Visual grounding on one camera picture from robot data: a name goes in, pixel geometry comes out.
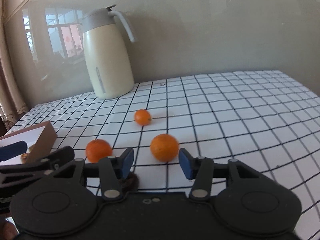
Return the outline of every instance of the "curtain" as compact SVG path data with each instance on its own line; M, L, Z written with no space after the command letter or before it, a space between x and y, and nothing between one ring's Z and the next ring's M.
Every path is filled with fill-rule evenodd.
M27 113L28 107L20 94L13 76L4 36L3 5L4 1L0 0L0 116L5 127L9 130Z

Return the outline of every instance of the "white thermos jug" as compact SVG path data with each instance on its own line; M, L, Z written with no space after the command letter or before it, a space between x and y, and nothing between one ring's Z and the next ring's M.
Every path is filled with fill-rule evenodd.
M113 17L120 19L131 42L136 38L126 17L111 10L114 6L92 11L82 21L84 57L94 92L101 99L122 96L134 86L128 53Z

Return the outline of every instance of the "finger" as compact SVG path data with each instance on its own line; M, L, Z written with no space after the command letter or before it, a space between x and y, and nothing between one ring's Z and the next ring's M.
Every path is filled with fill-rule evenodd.
M18 231L14 224L6 222L2 228L2 235L4 240L13 240L18 235Z

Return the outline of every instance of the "grid tablecloth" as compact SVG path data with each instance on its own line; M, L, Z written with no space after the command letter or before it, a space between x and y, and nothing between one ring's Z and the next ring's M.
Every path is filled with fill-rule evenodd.
M144 127L133 121L142 108L153 118ZM89 92L38 105L10 131L48 120L58 135L53 150L70 145L85 158L87 143L96 138L108 141L116 156L134 148L132 171L141 191L188 194L192 185L177 158L160 163L152 157L149 145L158 134L169 133L193 156L216 163L237 158L297 194L303 207L297 234L320 237L320 98L281 71L144 82L111 100ZM88 188L101 194L99 179L89 179ZM224 180L215 179L211 194L224 188Z

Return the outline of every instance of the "thermos handle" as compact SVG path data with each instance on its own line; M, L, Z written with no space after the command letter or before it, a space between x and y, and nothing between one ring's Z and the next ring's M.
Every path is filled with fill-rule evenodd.
M123 13L119 12L119 11L110 11L109 15L111 17L117 16L121 23L123 24L125 30L127 31L127 34L129 36L129 39L131 42L136 42L138 39L136 38L136 36L133 34L133 28L130 24L130 22L128 21L128 19L124 16Z

